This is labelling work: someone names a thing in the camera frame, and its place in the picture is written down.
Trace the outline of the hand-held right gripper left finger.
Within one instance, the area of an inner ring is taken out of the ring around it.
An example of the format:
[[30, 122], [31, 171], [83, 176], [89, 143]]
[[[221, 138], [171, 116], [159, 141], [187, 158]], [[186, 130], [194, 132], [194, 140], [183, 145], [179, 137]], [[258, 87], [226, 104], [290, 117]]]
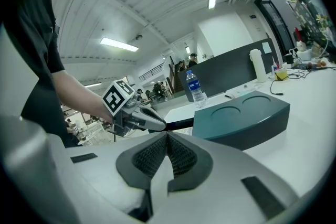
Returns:
[[165, 139], [165, 133], [117, 142], [116, 144], [65, 148], [60, 137], [49, 134], [48, 158], [53, 172], [49, 220], [167, 220], [168, 200], [157, 211], [149, 189], [135, 188], [123, 179], [124, 168], [137, 183], [141, 177], [129, 159], [117, 159], [141, 144]]

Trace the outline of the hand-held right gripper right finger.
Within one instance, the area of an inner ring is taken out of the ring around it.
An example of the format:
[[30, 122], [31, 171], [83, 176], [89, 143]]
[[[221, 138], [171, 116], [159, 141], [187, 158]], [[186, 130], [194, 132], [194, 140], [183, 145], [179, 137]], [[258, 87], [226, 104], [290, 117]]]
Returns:
[[208, 178], [197, 188], [173, 192], [160, 204], [149, 223], [266, 223], [260, 205], [283, 213], [298, 199], [280, 176], [243, 151], [181, 134], [207, 151], [213, 160]]

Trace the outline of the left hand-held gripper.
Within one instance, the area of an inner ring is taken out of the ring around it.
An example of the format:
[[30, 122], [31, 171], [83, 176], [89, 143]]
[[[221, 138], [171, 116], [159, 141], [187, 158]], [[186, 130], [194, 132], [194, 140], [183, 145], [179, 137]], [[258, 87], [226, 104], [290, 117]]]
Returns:
[[152, 108], [141, 105], [141, 100], [141, 95], [123, 80], [113, 81], [102, 96], [113, 119], [109, 132], [125, 137], [131, 130], [165, 131], [166, 121]]

